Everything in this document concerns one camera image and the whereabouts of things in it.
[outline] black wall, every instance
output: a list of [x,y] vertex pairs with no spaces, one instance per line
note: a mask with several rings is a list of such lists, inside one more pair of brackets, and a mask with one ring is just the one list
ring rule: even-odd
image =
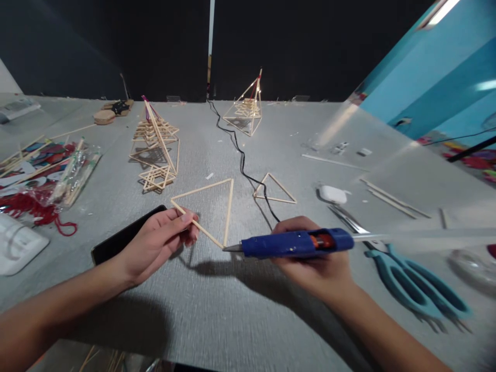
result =
[[107,1],[112,39],[134,99],[206,102],[210,1]]
[[[82,28],[102,35],[95,46],[77,32],[58,1],[15,0],[2,4],[0,58],[25,94],[107,99],[125,98],[112,46],[101,23],[87,14]],[[98,14],[99,8],[87,10]],[[71,13],[78,18],[78,10]]]
[[433,0],[215,1],[212,88],[238,97],[263,67],[263,100],[341,102]]
[[10,0],[0,58],[25,94],[206,101],[210,3]]

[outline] scissors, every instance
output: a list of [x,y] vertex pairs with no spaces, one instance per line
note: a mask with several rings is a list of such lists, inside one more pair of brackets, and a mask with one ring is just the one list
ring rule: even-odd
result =
[[[357,220],[341,206],[329,205],[348,227],[358,234],[369,234]],[[472,316],[468,305],[444,281],[428,269],[395,252],[392,244],[382,241],[367,241],[367,257],[376,262],[379,276],[391,294],[405,307],[412,310],[420,319],[433,320],[439,328],[446,328],[439,321],[444,317],[472,333],[462,319]]]

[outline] black phone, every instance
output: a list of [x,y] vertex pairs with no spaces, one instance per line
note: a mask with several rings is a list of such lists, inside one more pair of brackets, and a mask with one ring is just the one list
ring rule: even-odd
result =
[[138,231],[143,227],[145,222],[158,212],[167,210],[165,205],[160,205],[153,209],[151,212],[147,213],[139,220],[134,221],[131,225],[125,227],[118,233],[112,235],[110,238],[96,245],[91,250],[91,257],[93,263],[96,265],[102,264],[112,257],[118,255],[122,250],[128,245],[131,240],[136,236]]

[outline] black stand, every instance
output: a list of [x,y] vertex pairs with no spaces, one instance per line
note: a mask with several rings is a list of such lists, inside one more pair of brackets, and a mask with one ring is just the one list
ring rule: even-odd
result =
[[450,163],[454,163],[457,160],[463,159],[464,157],[467,157],[467,156],[473,154],[474,152],[482,150],[483,148],[490,146],[494,143],[496,143],[496,136],[494,136],[493,138],[487,139],[487,140],[479,143],[478,145],[475,145],[471,148],[468,148],[467,150],[462,151],[461,153],[458,153],[455,156],[452,156],[451,158],[448,158],[448,161]]

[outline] wooden coaster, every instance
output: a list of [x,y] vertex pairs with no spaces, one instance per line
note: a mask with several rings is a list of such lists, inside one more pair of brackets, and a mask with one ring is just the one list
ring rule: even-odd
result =
[[97,125],[107,125],[115,120],[115,114],[111,110],[101,110],[93,115],[95,119],[95,124]]

